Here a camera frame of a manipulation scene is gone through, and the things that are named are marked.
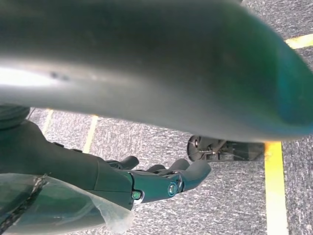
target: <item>yellow floor line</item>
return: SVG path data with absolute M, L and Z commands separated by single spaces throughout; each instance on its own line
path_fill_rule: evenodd
M 265 185 L 268 235 L 288 235 L 281 143 L 265 144 Z
M 52 109 L 48 109 L 48 114 L 46 118 L 46 121 L 44 124 L 44 127 L 42 128 L 42 134 L 44 135 L 47 130 L 48 129 L 50 122 L 51 121 L 52 118 L 52 114 L 53 114 L 53 110 Z
M 86 143 L 84 146 L 84 153 L 89 153 L 90 148 L 91 147 L 92 140 L 94 139 L 94 132 L 96 131 L 97 123 L 98 122 L 98 116 L 93 116 L 91 124 L 88 134 L 87 135 Z
M 293 49 L 311 47 L 313 46 L 313 33 L 300 37 L 290 38 L 286 40 L 285 42 Z

